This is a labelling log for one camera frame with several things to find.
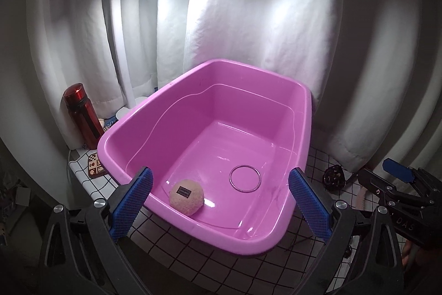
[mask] pink basin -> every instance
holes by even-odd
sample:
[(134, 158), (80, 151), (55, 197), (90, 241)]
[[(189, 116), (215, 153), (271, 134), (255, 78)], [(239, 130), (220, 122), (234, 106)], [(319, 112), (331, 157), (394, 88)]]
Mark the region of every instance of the pink basin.
[[(154, 185), (144, 205), (193, 237), (240, 255), (275, 246), (295, 201), (287, 177), (305, 170), (311, 130), (310, 91), (299, 82), (230, 60), (205, 62), (169, 83), (101, 138), (98, 156), (120, 184), (142, 166)], [(238, 165), (261, 176), (256, 191), (236, 190)], [(252, 168), (231, 180), (241, 190), (259, 183)], [(199, 182), (205, 204), (191, 217), (169, 205), (183, 179)]]

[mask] metal ring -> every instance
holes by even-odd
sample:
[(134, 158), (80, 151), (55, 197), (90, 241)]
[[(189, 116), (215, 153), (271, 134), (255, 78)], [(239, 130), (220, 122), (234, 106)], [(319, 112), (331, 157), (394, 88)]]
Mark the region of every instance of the metal ring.
[[(251, 189), (251, 190), (243, 190), (243, 189), (240, 189), (240, 188), (236, 187), (236, 186), (233, 184), (232, 180), (231, 180), (231, 175), (232, 175), (233, 172), (234, 172), (236, 169), (238, 169), (238, 168), (250, 168), (250, 169), (253, 169), (253, 170), (255, 171), (255, 173), (258, 174), (258, 179), (259, 179), (258, 185), (257, 185), (256, 187), (254, 187), (253, 189)], [(259, 173), (259, 171), (258, 171), (256, 168), (254, 168), (253, 166), (250, 166), (250, 165), (238, 165), (237, 167), (234, 167), (234, 168), (231, 170), (230, 175), (228, 176), (228, 180), (230, 181), (230, 185), (231, 185), (235, 190), (240, 191), (241, 193), (252, 193), (253, 191), (258, 190), (258, 188), (261, 186), (261, 174)]]

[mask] black and white grid tablecloth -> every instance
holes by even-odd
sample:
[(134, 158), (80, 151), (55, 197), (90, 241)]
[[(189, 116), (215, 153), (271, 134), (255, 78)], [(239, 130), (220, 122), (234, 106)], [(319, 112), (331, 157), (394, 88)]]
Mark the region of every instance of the black and white grid tablecloth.
[[(92, 199), (109, 198), (118, 184), (109, 176), (90, 179), (88, 156), (96, 150), (78, 149), (79, 159), (69, 162), (72, 172)], [(325, 169), (337, 164), (331, 156), (310, 148), (306, 175), (311, 182), (321, 181)], [(331, 194), (353, 207), (360, 185), (355, 183)], [(365, 210), (373, 211), (378, 198), (367, 192)], [(256, 258), (241, 258), (191, 238), (165, 220), (142, 208), (128, 237), (151, 257), (180, 276), (220, 295), (284, 295), (297, 286), (318, 255), (323, 242), (313, 236), (299, 208), (295, 209), (286, 234), (267, 254)], [(401, 248), (405, 240), (398, 236)], [(353, 237), (353, 252), (344, 259), (330, 284), (338, 288), (347, 274), (359, 241)]]

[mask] beige plush ball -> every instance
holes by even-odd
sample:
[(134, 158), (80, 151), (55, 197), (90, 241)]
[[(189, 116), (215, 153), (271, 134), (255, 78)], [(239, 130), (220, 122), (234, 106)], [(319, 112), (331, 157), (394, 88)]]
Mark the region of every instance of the beige plush ball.
[(169, 202), (172, 208), (191, 216), (204, 205), (204, 191), (196, 181), (181, 180), (170, 191)]

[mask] blue gripper pad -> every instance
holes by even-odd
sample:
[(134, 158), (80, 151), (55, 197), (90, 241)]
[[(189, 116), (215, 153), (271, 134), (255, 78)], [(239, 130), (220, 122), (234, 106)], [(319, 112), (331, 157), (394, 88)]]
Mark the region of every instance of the blue gripper pad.
[(382, 163), (382, 168), (387, 172), (393, 175), (395, 178), (403, 181), (403, 182), (413, 182), (414, 176), (411, 169), (399, 164), (393, 159), (387, 158)]
[(131, 184), (130, 189), (112, 212), (112, 226), (109, 233), (114, 241), (127, 235), (138, 212), (152, 190), (152, 186), (152, 170), (144, 167), (141, 170), (141, 174)]
[(289, 173), (289, 189), (313, 233), (327, 242), (332, 236), (331, 210), (328, 211), (315, 191), (304, 179), (300, 168)]

